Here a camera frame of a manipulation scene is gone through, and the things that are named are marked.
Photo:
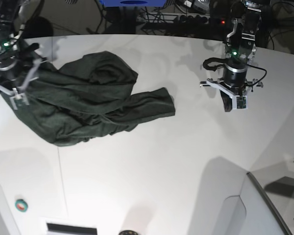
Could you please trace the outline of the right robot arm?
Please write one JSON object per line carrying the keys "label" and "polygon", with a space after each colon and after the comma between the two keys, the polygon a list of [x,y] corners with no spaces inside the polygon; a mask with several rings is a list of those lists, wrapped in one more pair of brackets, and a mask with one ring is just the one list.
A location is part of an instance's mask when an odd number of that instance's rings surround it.
{"label": "right robot arm", "polygon": [[24,44],[23,35],[29,25],[37,18],[44,1],[29,19],[24,17],[28,0],[0,0],[0,92],[19,99],[25,95],[31,81],[38,78],[37,70],[47,61],[45,57],[35,55],[40,48],[38,43]]}

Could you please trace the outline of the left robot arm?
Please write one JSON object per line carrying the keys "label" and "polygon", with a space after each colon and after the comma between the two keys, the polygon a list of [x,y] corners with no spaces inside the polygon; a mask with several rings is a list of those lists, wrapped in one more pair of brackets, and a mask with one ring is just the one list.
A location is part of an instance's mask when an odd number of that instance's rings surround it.
{"label": "left robot arm", "polygon": [[245,110],[248,108],[248,93],[254,87],[263,87],[263,78],[247,79],[256,52],[256,34],[262,21],[262,12],[268,0],[231,0],[226,3],[226,35],[223,40],[224,57],[211,57],[203,62],[207,71],[223,70],[222,77],[214,80],[208,78],[201,86],[219,90],[225,112]]}

